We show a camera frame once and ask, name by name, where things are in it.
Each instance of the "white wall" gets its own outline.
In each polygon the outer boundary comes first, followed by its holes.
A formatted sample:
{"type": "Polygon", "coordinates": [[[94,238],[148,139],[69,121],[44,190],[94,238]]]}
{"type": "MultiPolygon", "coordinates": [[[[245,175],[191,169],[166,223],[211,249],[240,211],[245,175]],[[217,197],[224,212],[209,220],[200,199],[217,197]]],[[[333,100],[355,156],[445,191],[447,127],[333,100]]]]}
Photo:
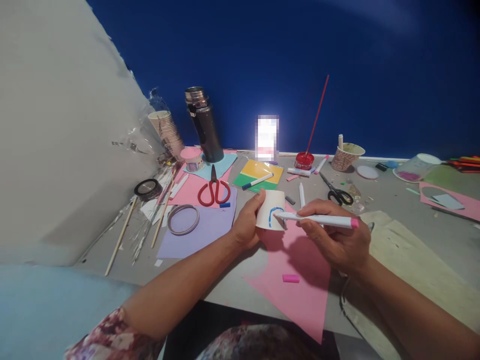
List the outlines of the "white wall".
{"type": "Polygon", "coordinates": [[[155,170],[146,104],[85,0],[0,1],[0,263],[71,265],[155,170]]]}

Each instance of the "hand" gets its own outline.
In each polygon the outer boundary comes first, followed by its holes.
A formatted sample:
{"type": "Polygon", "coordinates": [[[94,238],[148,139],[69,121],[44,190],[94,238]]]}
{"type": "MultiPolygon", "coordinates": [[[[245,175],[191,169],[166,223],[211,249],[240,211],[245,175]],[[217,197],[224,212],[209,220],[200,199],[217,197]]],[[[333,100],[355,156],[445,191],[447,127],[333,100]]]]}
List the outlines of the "hand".
{"type": "MultiPolygon", "coordinates": [[[[314,214],[357,218],[330,200],[313,200],[298,211],[298,215],[302,217],[314,214]]],[[[327,225],[321,227],[309,219],[303,219],[297,225],[305,231],[333,268],[348,275],[358,276],[370,258],[371,239],[367,224],[360,218],[358,220],[357,229],[327,225]]]]}
{"type": "Polygon", "coordinates": [[[255,224],[257,223],[257,212],[264,203],[265,196],[265,190],[260,189],[258,194],[248,200],[229,231],[242,249],[251,249],[260,240],[255,224]]]}

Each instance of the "person's right hand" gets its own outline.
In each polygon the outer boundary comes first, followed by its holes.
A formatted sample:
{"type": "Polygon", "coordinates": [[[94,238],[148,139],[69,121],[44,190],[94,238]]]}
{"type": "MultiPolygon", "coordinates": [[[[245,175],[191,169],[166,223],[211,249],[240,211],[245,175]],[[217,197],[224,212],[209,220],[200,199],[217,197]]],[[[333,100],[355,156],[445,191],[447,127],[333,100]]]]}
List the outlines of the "person's right hand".
{"type": "MultiPolygon", "coordinates": [[[[310,215],[332,215],[357,218],[330,200],[316,199],[298,211],[301,217],[310,215]]],[[[335,226],[321,227],[316,222],[303,219],[297,223],[311,239],[330,265],[352,276],[359,275],[369,260],[370,230],[358,218],[359,227],[348,229],[335,226]]]]}

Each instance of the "floral clothing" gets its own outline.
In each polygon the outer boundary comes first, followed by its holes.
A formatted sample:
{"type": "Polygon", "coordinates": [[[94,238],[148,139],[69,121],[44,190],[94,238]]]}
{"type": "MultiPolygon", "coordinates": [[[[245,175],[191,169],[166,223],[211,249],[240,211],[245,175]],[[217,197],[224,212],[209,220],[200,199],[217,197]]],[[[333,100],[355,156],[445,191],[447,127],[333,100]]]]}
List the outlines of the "floral clothing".
{"type": "MultiPolygon", "coordinates": [[[[64,354],[68,360],[156,360],[165,340],[155,341],[124,322],[118,308],[64,354]]],[[[224,331],[196,360],[318,360],[279,325],[242,325],[224,331]]]]}

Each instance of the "scissors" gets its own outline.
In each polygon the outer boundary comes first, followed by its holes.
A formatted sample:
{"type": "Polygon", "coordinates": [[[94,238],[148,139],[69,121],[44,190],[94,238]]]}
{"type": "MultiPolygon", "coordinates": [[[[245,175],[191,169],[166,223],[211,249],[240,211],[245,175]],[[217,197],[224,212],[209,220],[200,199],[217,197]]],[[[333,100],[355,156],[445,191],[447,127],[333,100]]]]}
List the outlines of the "scissors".
{"type": "Polygon", "coordinates": [[[328,192],[328,200],[332,200],[331,197],[333,197],[340,206],[342,206],[342,204],[352,205],[354,203],[354,198],[348,192],[334,188],[320,171],[318,173],[330,189],[328,192]]]}
{"type": "Polygon", "coordinates": [[[208,184],[205,184],[201,187],[200,191],[198,192],[198,197],[197,198],[198,198],[198,202],[205,207],[212,206],[214,203],[224,204],[230,199],[230,187],[228,186],[228,184],[225,181],[221,181],[221,180],[217,179],[217,172],[215,171],[215,165],[211,166],[210,181],[208,182],[208,184]],[[213,189],[214,183],[216,183],[215,196],[214,196],[214,189],[213,189]],[[223,200],[219,200],[220,184],[222,184],[226,188],[226,190],[228,191],[228,194],[226,195],[226,197],[223,200]],[[207,187],[210,187],[210,198],[211,198],[211,200],[210,200],[210,202],[203,202],[202,201],[202,193],[204,192],[204,190],[207,187]]]}

